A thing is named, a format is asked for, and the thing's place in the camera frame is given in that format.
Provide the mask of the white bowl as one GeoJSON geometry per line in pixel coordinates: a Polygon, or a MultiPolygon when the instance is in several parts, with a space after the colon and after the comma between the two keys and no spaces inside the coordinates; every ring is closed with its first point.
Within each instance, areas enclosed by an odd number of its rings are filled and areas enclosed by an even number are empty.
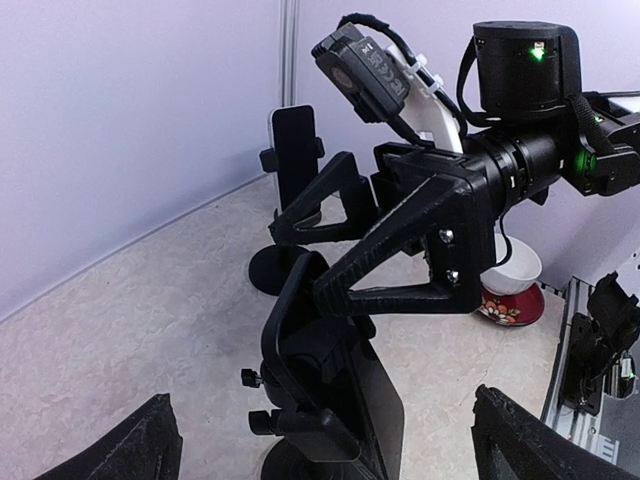
{"type": "Polygon", "coordinates": [[[538,254],[523,241],[508,236],[512,247],[510,259],[481,274],[482,285],[497,295],[519,294],[531,287],[542,272],[538,254]]]}

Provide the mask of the right aluminium frame post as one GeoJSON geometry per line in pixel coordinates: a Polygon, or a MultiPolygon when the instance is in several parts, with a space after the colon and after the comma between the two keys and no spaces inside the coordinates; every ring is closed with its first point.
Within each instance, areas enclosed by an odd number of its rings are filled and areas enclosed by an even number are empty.
{"type": "Polygon", "coordinates": [[[299,0],[280,2],[279,102],[282,108],[297,103],[299,0]]]}

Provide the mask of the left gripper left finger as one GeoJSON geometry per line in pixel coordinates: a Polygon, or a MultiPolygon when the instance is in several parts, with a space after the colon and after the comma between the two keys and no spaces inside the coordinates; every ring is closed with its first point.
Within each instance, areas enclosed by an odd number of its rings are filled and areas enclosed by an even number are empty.
{"type": "Polygon", "coordinates": [[[177,479],[183,438],[168,393],[156,394],[41,479],[177,479]]]}

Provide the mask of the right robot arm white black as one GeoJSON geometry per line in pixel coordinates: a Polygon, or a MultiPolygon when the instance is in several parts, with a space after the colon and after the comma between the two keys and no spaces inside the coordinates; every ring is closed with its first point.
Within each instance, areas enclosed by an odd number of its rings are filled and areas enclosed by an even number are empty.
{"type": "Polygon", "coordinates": [[[471,312],[513,206],[543,204],[559,179],[585,196],[639,182],[639,118],[583,90],[568,26],[476,23],[458,77],[477,70],[477,112],[371,15],[344,16],[312,54],[363,121],[399,136],[375,148],[370,177],[337,154],[270,225],[280,245],[352,242],[313,282],[323,313],[471,312]]]}

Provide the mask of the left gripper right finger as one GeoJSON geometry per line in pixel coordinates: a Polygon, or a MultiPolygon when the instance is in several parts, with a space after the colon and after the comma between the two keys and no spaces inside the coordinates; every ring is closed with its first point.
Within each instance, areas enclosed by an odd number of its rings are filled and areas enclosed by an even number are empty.
{"type": "Polygon", "coordinates": [[[571,443],[497,388],[475,392],[471,434],[480,479],[634,479],[571,443]]]}

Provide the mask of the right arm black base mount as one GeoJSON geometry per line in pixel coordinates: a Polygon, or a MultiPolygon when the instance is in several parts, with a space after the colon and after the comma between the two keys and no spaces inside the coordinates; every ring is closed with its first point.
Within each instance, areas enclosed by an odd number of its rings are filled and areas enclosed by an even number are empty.
{"type": "Polygon", "coordinates": [[[589,295],[588,313],[573,315],[562,386],[562,396],[573,408],[591,415],[600,412],[605,374],[639,338],[638,303],[612,272],[589,295]]]}

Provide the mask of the red floral plate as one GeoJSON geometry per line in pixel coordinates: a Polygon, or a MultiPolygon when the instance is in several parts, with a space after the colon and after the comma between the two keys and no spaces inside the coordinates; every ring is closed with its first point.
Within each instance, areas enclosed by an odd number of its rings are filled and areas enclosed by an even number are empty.
{"type": "Polygon", "coordinates": [[[544,314],[545,298],[538,284],[514,295],[498,295],[482,288],[478,312],[494,323],[506,327],[524,327],[537,322],[544,314]]]}

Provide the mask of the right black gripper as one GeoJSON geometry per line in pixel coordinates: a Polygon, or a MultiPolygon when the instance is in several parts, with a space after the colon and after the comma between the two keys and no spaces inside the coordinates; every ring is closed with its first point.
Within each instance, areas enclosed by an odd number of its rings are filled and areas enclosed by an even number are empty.
{"type": "Polygon", "coordinates": [[[495,260],[495,162],[471,155],[387,142],[373,149],[368,178],[342,151],[269,226],[279,245],[362,238],[314,283],[322,312],[340,316],[463,314],[481,304],[480,275],[495,260]],[[353,286],[398,253],[423,255],[427,280],[393,287],[353,286]]]}

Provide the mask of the front aluminium rail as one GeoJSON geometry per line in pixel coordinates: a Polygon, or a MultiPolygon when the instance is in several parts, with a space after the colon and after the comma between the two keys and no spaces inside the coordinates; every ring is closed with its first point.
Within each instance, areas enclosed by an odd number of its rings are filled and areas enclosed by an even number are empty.
{"type": "Polygon", "coordinates": [[[639,475],[639,298],[617,272],[572,278],[542,422],[574,445],[639,475]]]}

